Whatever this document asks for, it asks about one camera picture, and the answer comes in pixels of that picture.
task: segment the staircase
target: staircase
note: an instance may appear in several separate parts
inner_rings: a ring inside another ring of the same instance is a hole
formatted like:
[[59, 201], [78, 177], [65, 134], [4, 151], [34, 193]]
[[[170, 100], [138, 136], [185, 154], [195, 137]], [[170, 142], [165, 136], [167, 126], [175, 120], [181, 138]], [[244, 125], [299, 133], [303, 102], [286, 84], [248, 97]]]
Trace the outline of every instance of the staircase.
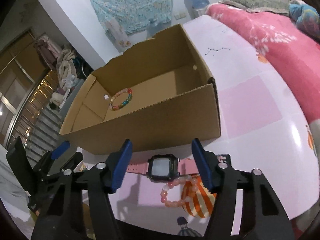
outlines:
[[48, 70], [26, 94], [11, 129], [8, 130], [6, 148], [10, 148], [15, 138], [20, 136], [32, 167], [46, 151], [52, 151], [60, 144], [61, 116], [48, 106], [57, 86], [57, 74]]

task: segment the beaded bracelet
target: beaded bracelet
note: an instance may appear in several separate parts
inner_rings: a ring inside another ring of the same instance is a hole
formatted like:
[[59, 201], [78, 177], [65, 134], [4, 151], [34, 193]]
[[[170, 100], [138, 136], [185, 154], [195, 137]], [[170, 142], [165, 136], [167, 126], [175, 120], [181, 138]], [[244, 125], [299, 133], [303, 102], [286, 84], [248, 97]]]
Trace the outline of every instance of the beaded bracelet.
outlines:
[[[174, 186], [178, 186], [179, 184], [184, 184], [186, 181], [190, 181], [192, 184], [192, 187], [190, 188], [192, 191], [190, 196], [186, 196], [184, 199], [180, 199], [178, 201], [169, 201], [167, 199], [168, 190], [173, 188]], [[186, 202], [192, 201], [192, 198], [196, 195], [196, 191], [199, 189], [197, 183], [198, 180], [196, 178], [191, 177], [191, 175], [188, 175], [186, 177], [180, 177], [172, 182], [168, 182], [166, 185], [164, 185], [160, 193], [161, 203], [164, 203], [166, 207], [182, 207]]]
[[[123, 101], [121, 104], [119, 104], [118, 106], [113, 106], [113, 101], [115, 100], [116, 97], [118, 97], [119, 95], [123, 94], [123, 93], [128, 93], [128, 98]], [[121, 91], [119, 91], [118, 93], [116, 93], [110, 100], [110, 104], [109, 104], [109, 109], [115, 111], [115, 110], [119, 110], [122, 107], [126, 106], [132, 99], [132, 89], [131, 88], [125, 88], [122, 89]]]

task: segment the metal screw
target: metal screw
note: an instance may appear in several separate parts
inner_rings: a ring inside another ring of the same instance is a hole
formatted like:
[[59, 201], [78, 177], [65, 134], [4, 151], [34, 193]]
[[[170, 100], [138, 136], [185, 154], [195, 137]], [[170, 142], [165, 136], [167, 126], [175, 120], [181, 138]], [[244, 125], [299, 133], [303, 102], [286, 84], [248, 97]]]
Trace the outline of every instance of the metal screw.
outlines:
[[220, 163], [218, 164], [218, 167], [221, 168], [221, 169], [226, 169], [226, 168], [228, 168], [228, 164], [226, 164], [226, 163], [224, 163], [224, 162], [220, 162]]
[[106, 164], [105, 163], [98, 163], [97, 164], [97, 169], [99, 169], [99, 170], [102, 170], [102, 169], [104, 169], [106, 167]]
[[257, 175], [257, 176], [260, 176], [262, 174], [262, 172], [259, 169], [254, 169], [253, 170], [253, 174]]
[[67, 170], [65, 170], [65, 171], [63, 172], [63, 175], [69, 176], [71, 173], [72, 173], [72, 170], [67, 169]]

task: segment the blue gripper pad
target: blue gripper pad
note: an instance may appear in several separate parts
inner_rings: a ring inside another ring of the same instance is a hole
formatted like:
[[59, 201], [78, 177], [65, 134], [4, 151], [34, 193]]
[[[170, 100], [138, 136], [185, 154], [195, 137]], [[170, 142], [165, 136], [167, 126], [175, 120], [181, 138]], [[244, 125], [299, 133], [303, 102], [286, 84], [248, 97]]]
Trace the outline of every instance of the blue gripper pad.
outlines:
[[132, 157], [132, 142], [127, 139], [120, 151], [111, 153], [106, 160], [106, 164], [111, 171], [111, 190], [115, 193], [121, 187], [124, 175]]
[[203, 185], [210, 190], [213, 187], [212, 179], [211, 179], [211, 171], [207, 160], [205, 159], [204, 152], [200, 141], [198, 138], [193, 139], [191, 143], [191, 150], [193, 158], [196, 162], [201, 180]]
[[51, 153], [51, 159], [56, 160], [58, 159], [62, 154], [65, 153], [66, 150], [70, 148], [70, 143], [68, 141], [64, 141], [61, 143], [55, 150]]

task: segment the watch face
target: watch face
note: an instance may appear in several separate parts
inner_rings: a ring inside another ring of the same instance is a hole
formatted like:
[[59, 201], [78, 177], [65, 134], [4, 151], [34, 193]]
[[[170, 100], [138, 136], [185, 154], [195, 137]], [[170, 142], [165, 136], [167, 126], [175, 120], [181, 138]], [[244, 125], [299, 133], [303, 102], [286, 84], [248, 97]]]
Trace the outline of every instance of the watch face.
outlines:
[[155, 155], [148, 160], [147, 176], [153, 181], [171, 181], [178, 177], [178, 158], [172, 154]]
[[151, 175], [153, 176], [169, 176], [170, 159], [159, 158], [153, 160]]

